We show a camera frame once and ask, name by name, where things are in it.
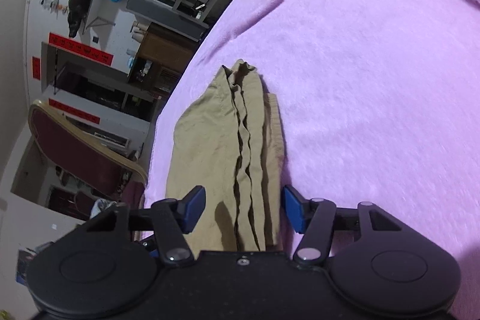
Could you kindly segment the khaki shorts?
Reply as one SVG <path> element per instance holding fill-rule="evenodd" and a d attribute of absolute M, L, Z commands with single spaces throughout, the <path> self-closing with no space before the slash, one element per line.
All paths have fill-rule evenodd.
<path fill-rule="evenodd" d="M 195 186 L 206 206 L 186 239 L 201 251 L 269 251 L 282 247 L 281 171 L 285 144 L 276 95 L 243 60 L 221 66 L 177 121 L 166 195 Z"/>

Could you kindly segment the brown wooden cabinet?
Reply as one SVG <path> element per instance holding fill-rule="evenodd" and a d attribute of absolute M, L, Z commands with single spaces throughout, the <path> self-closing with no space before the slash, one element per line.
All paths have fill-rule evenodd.
<path fill-rule="evenodd" d="M 128 84 L 168 99 L 192 60 L 199 43 L 150 23 L 129 71 Z"/>

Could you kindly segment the pink fleece blanket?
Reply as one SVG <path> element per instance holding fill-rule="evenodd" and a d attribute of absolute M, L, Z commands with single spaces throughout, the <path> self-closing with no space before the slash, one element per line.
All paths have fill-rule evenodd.
<path fill-rule="evenodd" d="M 156 122 L 147 203 L 165 195 L 180 115 L 221 66 L 278 98 L 283 179 L 374 202 L 460 264 L 453 314 L 479 317 L 479 0 L 233 0 Z"/>

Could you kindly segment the left grey tower speaker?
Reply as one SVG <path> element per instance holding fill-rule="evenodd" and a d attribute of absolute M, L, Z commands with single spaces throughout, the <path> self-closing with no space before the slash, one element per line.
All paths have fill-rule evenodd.
<path fill-rule="evenodd" d="M 195 42 L 201 41 L 209 30 L 208 25 L 184 16 L 168 4 L 158 0 L 128 0 L 126 9 Z"/>

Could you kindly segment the maroon chair with gold frame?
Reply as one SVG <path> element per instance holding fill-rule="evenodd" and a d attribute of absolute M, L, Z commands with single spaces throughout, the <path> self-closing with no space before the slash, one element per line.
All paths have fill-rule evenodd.
<path fill-rule="evenodd" d="M 102 145 L 41 100 L 30 106 L 28 126 L 39 150 L 52 163 L 104 198 L 132 209 L 142 207 L 147 185 L 142 166 Z"/>

